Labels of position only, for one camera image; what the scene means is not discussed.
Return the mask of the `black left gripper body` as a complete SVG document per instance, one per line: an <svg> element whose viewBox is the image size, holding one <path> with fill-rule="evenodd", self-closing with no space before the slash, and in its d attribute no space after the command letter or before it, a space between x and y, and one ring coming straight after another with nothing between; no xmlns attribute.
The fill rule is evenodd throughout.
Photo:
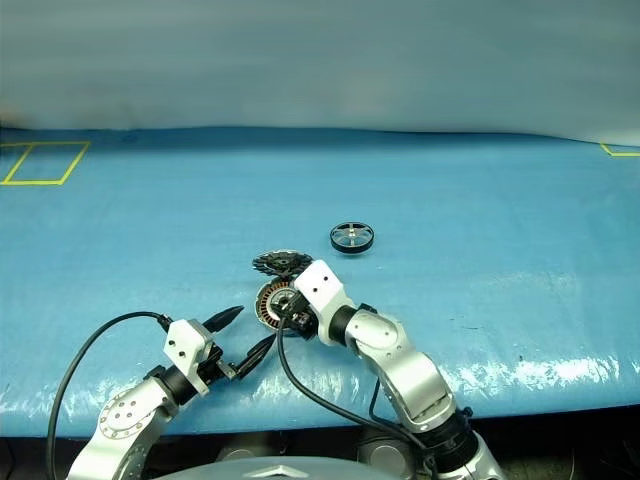
<svg viewBox="0 0 640 480"><path fill-rule="evenodd" d="M207 387L211 387L219 380L234 380L238 376L236 366L225 361L223 354L223 349L217 344L213 344L207 359L198 366L198 376Z"/></svg>

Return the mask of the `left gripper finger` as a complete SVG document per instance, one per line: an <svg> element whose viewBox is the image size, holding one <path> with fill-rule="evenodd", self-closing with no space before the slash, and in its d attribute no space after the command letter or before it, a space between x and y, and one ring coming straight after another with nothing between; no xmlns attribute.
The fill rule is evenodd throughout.
<svg viewBox="0 0 640 480"><path fill-rule="evenodd" d="M262 362L270 351L275 339L276 335L271 334L260 340L247 352L245 359L235 366L237 379L244 379Z"/></svg>
<svg viewBox="0 0 640 480"><path fill-rule="evenodd" d="M229 307L206 320L203 327L211 333L220 332L230 325L243 310L244 307L241 305Z"/></svg>

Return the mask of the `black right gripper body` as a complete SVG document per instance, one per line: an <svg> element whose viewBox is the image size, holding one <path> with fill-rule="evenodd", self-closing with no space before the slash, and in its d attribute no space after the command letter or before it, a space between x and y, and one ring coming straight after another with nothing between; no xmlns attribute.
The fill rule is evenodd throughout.
<svg viewBox="0 0 640 480"><path fill-rule="evenodd" d="M318 319L309 301L300 293L279 303L280 324L289 335L310 340L317 335Z"/></svg>

